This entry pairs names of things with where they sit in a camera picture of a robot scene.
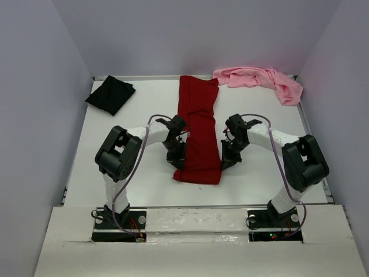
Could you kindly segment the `red t shirt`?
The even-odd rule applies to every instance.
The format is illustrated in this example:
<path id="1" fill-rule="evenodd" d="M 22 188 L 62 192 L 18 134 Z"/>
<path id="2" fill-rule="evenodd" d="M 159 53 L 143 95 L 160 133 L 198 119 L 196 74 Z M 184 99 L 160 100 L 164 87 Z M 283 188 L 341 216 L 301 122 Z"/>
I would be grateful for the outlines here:
<path id="1" fill-rule="evenodd" d="M 193 184 L 217 185 L 222 172 L 217 145 L 214 104 L 219 92 L 216 78 L 201 80 L 193 76 L 179 79 L 178 116 L 190 127 L 186 140 L 184 166 L 173 179 Z"/>

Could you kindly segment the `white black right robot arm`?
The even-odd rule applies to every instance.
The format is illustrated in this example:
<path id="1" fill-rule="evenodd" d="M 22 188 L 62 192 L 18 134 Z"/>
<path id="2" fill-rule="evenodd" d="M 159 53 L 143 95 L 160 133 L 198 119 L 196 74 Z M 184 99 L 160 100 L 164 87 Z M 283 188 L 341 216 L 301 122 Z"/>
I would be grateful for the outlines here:
<path id="1" fill-rule="evenodd" d="M 246 224 L 251 230 L 280 228 L 291 220 L 296 206 L 308 190 L 329 175 L 329 166 L 316 138 L 310 134 L 299 137 L 272 129 L 264 116 L 230 116 L 221 141 L 221 170 L 242 162 L 241 153 L 250 144 L 270 150 L 280 171 L 283 187 L 267 203 L 266 209 L 248 213 Z"/>

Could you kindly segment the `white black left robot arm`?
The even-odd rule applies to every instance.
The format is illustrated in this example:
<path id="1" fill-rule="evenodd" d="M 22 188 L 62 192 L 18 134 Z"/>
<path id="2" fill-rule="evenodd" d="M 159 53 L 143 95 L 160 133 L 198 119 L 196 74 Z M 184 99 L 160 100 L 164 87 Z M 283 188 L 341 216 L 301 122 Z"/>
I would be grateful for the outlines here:
<path id="1" fill-rule="evenodd" d="M 189 131 L 189 125 L 178 115 L 173 118 L 153 115 L 143 127 L 113 127 L 95 156 L 106 186 L 104 212 L 98 219 L 127 232 L 123 228 L 130 209 L 127 185 L 141 163 L 145 148 L 161 143 L 167 150 L 167 162 L 176 169 L 183 169 L 186 142 L 182 135 Z"/>

